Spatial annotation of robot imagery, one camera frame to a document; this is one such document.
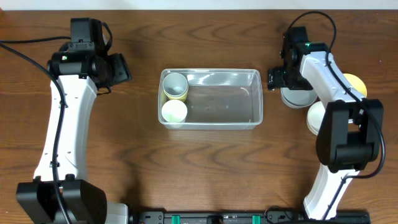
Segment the yellow cup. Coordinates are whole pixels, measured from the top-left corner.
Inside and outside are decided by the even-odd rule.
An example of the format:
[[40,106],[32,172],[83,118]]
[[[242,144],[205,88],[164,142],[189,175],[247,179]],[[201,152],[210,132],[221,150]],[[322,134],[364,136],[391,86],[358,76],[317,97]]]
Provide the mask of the yellow cup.
[[163,91],[169,100],[185,102],[188,95],[188,86],[165,86]]

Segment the white paper cup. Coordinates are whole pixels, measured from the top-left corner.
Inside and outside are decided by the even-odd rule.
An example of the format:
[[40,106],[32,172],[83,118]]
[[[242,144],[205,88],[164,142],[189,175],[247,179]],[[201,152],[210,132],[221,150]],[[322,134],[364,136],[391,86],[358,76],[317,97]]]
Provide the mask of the white paper cup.
[[161,109],[163,119],[170,123],[183,123],[187,113],[187,106],[180,100],[169,100]]

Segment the yellow bowl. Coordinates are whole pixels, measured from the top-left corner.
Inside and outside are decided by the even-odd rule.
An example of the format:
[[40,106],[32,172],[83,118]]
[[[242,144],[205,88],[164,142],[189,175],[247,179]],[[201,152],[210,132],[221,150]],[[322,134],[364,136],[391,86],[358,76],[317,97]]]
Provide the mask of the yellow bowl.
[[360,78],[350,73],[344,73],[344,76],[358,92],[364,95],[365,98],[367,97],[368,91],[366,85]]

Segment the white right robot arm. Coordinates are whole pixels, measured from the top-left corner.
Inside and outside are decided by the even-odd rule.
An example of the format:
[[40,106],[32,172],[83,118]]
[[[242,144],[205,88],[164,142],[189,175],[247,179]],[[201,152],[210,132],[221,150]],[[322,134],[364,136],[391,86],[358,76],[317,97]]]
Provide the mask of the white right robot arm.
[[349,183],[374,177],[384,165],[381,158],[374,172],[360,174],[369,162],[385,154],[384,108],[349,83],[326,44],[285,40],[280,56],[284,64],[269,70],[268,88],[294,93],[313,90],[325,109],[316,141],[320,169],[303,206],[309,220],[329,221],[336,218]]

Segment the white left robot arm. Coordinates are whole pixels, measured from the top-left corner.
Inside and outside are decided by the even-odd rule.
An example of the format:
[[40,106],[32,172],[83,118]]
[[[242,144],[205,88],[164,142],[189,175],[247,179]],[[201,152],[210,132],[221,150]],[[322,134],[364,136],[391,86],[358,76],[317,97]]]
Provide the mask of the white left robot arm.
[[86,144],[91,109],[100,88],[131,79],[112,43],[70,42],[45,72],[52,103],[44,150],[32,182],[17,186],[17,201],[34,223],[128,223],[129,209],[109,202],[87,181]]

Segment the white bowl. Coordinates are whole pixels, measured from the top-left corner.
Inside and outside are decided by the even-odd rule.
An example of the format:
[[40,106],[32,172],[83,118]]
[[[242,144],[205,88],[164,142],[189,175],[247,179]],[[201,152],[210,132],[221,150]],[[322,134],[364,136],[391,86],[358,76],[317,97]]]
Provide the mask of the white bowl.
[[325,108],[321,101],[314,103],[307,112],[307,127],[314,134],[318,135],[320,126],[325,115]]

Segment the grey cup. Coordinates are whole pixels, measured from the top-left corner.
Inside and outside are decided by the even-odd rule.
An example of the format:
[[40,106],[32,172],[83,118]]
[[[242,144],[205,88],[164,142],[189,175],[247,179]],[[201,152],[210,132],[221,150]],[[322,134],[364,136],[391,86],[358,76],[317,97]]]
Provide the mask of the grey cup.
[[170,73],[165,76],[162,86],[188,86],[188,80],[181,73]]

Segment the grey bowl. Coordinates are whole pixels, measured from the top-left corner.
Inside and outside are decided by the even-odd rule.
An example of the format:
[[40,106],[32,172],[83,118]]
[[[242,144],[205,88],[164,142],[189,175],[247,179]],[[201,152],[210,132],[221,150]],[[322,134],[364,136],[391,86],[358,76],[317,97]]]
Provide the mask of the grey bowl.
[[281,98],[285,105],[293,109],[311,106],[318,98],[314,90],[280,89]]

